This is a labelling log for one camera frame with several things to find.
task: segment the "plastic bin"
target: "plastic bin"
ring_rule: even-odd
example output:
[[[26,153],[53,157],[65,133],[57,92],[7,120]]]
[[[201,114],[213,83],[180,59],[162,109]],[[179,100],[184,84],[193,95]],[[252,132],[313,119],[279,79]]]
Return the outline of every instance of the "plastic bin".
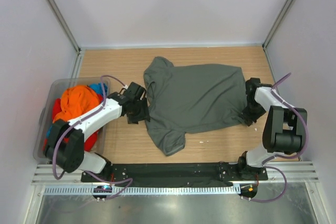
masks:
[[[39,120],[40,129],[38,131],[37,141],[33,153],[34,159],[36,159],[40,164],[46,164],[50,161],[43,155],[43,145],[47,132],[53,122],[51,119],[51,115],[55,100],[57,98],[61,98],[64,91],[67,90],[68,88],[74,87],[76,85],[90,85],[93,83],[100,83],[100,77],[61,79],[55,81],[51,85],[46,106],[41,112]],[[108,95],[111,92],[110,80],[108,78],[104,78],[104,83],[108,87],[108,93],[107,93]],[[95,145],[93,146],[91,152],[103,154],[105,134],[106,134],[106,126],[104,126],[99,131],[98,139]]]

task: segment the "wooden table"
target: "wooden table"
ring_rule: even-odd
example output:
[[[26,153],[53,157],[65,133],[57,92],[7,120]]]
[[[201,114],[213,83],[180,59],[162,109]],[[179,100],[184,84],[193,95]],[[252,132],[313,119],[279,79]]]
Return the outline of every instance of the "wooden table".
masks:
[[[175,66],[220,63],[239,66],[245,79],[260,78],[273,83],[267,59],[261,47],[157,48],[87,50],[80,77],[110,74],[129,84],[144,86],[143,72],[155,56],[163,56]],[[113,90],[120,90],[111,81]],[[104,156],[113,163],[205,163],[235,162],[247,150],[261,143],[266,115],[251,127],[238,125],[217,131],[186,134],[185,149],[166,157],[147,134],[145,123],[127,124],[125,117],[108,124]]]

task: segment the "gray cloth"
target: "gray cloth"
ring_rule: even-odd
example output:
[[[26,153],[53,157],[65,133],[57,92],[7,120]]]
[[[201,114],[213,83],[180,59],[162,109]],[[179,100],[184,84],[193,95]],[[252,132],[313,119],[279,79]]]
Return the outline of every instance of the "gray cloth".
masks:
[[[169,156],[185,145],[185,133],[243,123],[245,79],[240,67],[220,64],[174,67],[155,57],[144,72],[151,121],[147,131]]]

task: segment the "gray floor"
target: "gray floor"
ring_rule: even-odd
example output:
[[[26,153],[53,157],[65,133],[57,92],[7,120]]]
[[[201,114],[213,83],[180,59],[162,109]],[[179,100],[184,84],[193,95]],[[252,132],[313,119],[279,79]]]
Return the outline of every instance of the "gray floor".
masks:
[[[277,196],[283,184],[261,184],[256,198]],[[302,183],[288,185],[286,194],[272,203],[240,200],[237,195],[126,196],[107,202],[92,202],[63,214],[55,209],[74,210],[92,200],[92,196],[45,196],[37,223],[317,223],[307,190]]]

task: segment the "white wall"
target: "white wall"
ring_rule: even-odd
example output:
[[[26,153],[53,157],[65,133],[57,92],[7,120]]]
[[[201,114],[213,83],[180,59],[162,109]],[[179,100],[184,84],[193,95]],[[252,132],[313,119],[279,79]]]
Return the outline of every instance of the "white wall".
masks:
[[[55,0],[84,47],[262,43],[285,0]]]
[[[0,54],[0,222],[22,223],[39,116],[76,54],[45,0],[0,0]]]
[[[305,159],[312,160],[336,206],[336,0],[296,0],[268,47],[279,91],[308,111]]]

